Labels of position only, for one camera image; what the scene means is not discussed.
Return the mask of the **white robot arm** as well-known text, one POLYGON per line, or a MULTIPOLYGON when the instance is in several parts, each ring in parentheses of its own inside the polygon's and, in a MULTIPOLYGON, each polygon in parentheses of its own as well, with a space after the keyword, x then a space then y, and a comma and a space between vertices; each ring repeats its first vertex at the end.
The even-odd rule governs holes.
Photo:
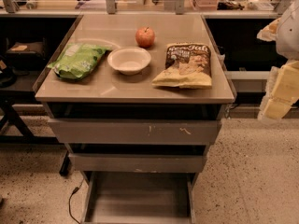
POLYGON ((257 35, 261 40, 275 40, 276 51, 287 62, 271 67, 258 120, 274 123, 281 120, 299 100, 299 0, 291 0, 282 16, 257 35))

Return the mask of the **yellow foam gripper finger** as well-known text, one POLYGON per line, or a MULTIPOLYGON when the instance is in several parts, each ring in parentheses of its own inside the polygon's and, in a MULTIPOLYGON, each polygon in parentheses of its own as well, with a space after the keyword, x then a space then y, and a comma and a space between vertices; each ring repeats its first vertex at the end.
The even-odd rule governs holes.
POLYGON ((265 85, 258 120, 280 120, 299 100, 299 61, 273 66, 265 85))

